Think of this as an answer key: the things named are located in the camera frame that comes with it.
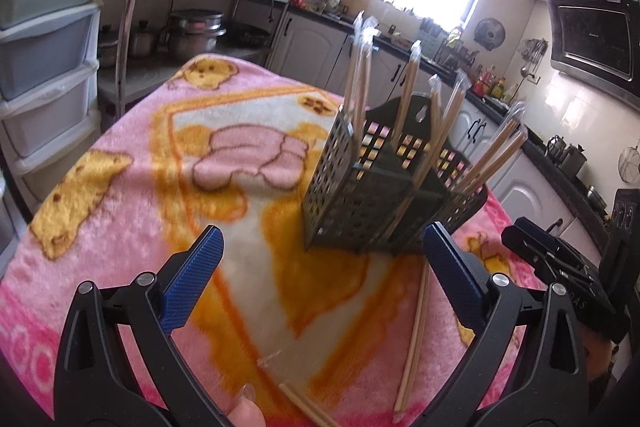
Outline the left hand painted nails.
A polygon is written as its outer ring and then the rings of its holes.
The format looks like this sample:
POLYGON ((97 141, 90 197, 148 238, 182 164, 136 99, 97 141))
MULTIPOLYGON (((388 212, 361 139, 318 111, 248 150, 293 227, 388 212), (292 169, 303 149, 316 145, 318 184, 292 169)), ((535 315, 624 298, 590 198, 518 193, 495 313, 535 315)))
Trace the left hand painted nails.
POLYGON ((264 414, 256 404, 256 392, 251 384, 242 387, 227 417, 235 427, 265 427, 264 414))

